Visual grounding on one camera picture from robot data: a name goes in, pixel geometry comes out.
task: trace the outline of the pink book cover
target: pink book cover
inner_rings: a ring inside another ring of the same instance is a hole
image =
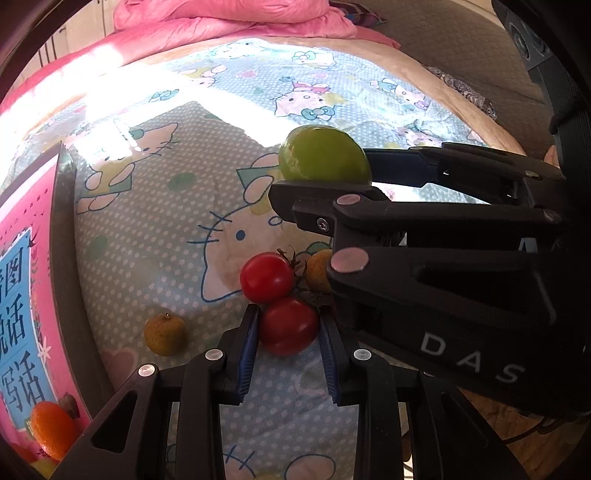
[[[0,433],[38,458],[44,453],[29,425],[38,402],[61,404],[81,429],[90,423],[62,346],[51,286],[58,151],[0,206]]]

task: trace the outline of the wall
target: wall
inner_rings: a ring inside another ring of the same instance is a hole
[[[87,47],[113,31],[113,9],[118,0],[92,0],[62,25],[18,76],[12,89],[49,62]]]

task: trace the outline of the bed sheet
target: bed sheet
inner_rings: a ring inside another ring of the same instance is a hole
[[[185,363],[237,326],[248,258],[292,248],[305,260],[328,247],[327,238],[282,223],[267,197],[281,179],[278,145],[303,124],[340,128],[362,147],[485,145],[447,108],[368,60],[257,38],[124,67],[29,136],[15,171],[56,139],[77,162],[80,283],[115,387],[144,362]],[[386,190],[398,201],[477,202],[431,185]],[[171,358],[142,337],[146,320],[164,311],[191,332],[188,350]],[[348,479],[356,416],[355,407],[332,404],[317,342],[289,358],[261,350],[245,402],[221,411],[227,477]],[[173,475],[174,438],[173,422]]]

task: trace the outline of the metal rivet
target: metal rivet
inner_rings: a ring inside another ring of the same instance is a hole
[[[323,232],[329,231],[329,223],[323,218],[319,218],[318,220],[316,220],[316,225],[318,225],[318,228]]]
[[[330,259],[330,266],[338,273],[360,272],[368,263],[367,252],[357,247],[338,250]]]
[[[544,209],[544,217],[550,223],[560,223],[562,221],[562,215],[554,210]]]
[[[212,348],[205,352],[205,358],[208,360],[220,360],[223,357],[223,352],[219,348]]]
[[[525,176],[526,177],[529,177],[531,179],[539,179],[540,178],[540,176],[536,172],[531,171],[531,170],[526,170],[525,171]]]
[[[336,199],[336,203],[339,205],[353,205],[361,200],[361,197],[356,193],[348,193],[347,195],[341,195]]]
[[[150,365],[150,364],[145,364],[142,365],[139,369],[138,369],[138,373],[140,377],[149,377],[150,375],[152,375],[154,372],[156,371],[156,367],[154,365]]]
[[[371,352],[365,348],[360,348],[353,352],[353,356],[357,360],[369,360],[371,358]]]

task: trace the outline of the green fruit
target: green fruit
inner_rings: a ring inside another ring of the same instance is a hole
[[[325,125],[303,125],[290,132],[279,149],[286,180],[371,184],[363,149],[345,132]]]

